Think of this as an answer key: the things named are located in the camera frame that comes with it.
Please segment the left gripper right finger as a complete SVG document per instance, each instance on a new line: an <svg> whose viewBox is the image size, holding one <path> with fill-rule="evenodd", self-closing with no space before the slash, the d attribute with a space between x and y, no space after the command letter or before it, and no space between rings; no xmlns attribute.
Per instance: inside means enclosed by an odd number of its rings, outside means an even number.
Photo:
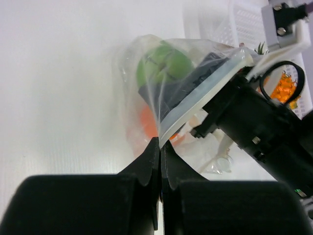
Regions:
<svg viewBox="0 0 313 235"><path fill-rule="evenodd" d="M275 181L209 181L166 143L160 151L167 235L310 235L302 205Z"/></svg>

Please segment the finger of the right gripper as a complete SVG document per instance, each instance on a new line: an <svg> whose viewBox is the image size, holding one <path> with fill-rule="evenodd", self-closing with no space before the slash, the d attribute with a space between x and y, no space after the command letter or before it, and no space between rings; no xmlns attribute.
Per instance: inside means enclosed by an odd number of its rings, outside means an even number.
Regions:
<svg viewBox="0 0 313 235"><path fill-rule="evenodd" d="M186 113L227 75L229 60L211 52L184 79L170 83L148 83L139 88L138 93L150 108L155 109L156 115L168 115L177 107Z"/></svg>

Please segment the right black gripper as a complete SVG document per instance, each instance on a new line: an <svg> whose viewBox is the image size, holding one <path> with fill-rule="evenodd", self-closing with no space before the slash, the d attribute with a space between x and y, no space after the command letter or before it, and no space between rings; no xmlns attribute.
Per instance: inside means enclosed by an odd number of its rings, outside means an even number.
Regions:
<svg viewBox="0 0 313 235"><path fill-rule="evenodd" d="M313 193L313 115L299 118L289 103L265 92L265 76L247 81L241 69L203 109L207 117L191 131L203 138L222 130L276 180L300 196Z"/></svg>

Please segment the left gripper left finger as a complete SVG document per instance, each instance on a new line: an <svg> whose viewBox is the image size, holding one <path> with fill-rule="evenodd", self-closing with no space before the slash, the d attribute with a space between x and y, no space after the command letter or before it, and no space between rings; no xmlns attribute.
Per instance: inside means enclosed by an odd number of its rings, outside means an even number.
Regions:
<svg viewBox="0 0 313 235"><path fill-rule="evenodd" d="M158 139L117 174L36 175L17 188L3 235L152 235L158 229Z"/></svg>

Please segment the clear polka dot zip bag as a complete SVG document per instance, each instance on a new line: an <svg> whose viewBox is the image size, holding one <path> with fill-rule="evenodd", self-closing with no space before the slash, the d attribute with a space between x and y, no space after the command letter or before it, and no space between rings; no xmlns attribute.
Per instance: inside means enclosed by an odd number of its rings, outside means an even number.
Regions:
<svg viewBox="0 0 313 235"><path fill-rule="evenodd" d="M242 68L260 56L245 47L211 40L137 37L120 49L112 63L120 78L121 115L135 156L157 137L198 173L230 172L232 140L221 130L191 135L207 116L203 107Z"/></svg>

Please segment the orange fake fruit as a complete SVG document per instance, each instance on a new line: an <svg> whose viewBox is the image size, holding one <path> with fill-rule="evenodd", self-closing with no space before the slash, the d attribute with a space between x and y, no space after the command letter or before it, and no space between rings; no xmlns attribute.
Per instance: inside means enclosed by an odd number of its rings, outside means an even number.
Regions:
<svg viewBox="0 0 313 235"><path fill-rule="evenodd" d="M154 119L153 112L148 105L145 105L140 113L140 123L144 129L147 137L153 138L158 136L158 129ZM174 134L171 136L170 141L180 143L185 139L185 135Z"/></svg>

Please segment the green fake watermelon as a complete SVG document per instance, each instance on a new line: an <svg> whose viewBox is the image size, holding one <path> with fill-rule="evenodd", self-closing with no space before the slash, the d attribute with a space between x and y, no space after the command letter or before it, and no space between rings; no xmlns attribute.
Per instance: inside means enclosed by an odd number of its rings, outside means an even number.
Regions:
<svg viewBox="0 0 313 235"><path fill-rule="evenodd" d="M139 60L136 69L137 87L141 88L148 83L175 82L184 79L193 70L193 62L184 51L161 41Z"/></svg>

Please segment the fake pineapple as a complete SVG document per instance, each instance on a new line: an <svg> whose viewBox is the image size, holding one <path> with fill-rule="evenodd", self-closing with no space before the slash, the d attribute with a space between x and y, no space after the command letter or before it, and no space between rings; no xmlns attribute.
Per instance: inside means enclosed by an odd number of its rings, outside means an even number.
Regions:
<svg viewBox="0 0 313 235"><path fill-rule="evenodd" d="M259 55L267 54L268 50L265 50L264 45L265 45L265 42L259 43L258 47L255 48L254 51ZM270 93L270 95L269 95L269 91L266 91L266 93L270 96L271 99L277 100L281 103L285 103L293 95L297 87L297 82L293 80L291 74L286 73L286 71L283 70L283 68L282 69L279 68L279 70L281 70L280 72L281 76L280 76L279 81L277 82L275 88ZM264 79L264 90L265 90L265 86L267 82L270 80L270 76L271 75L267 76ZM295 98L295 100L289 103L289 107L292 110L295 110L296 108L298 108L297 101L300 97L301 96L299 95L297 98Z"/></svg>

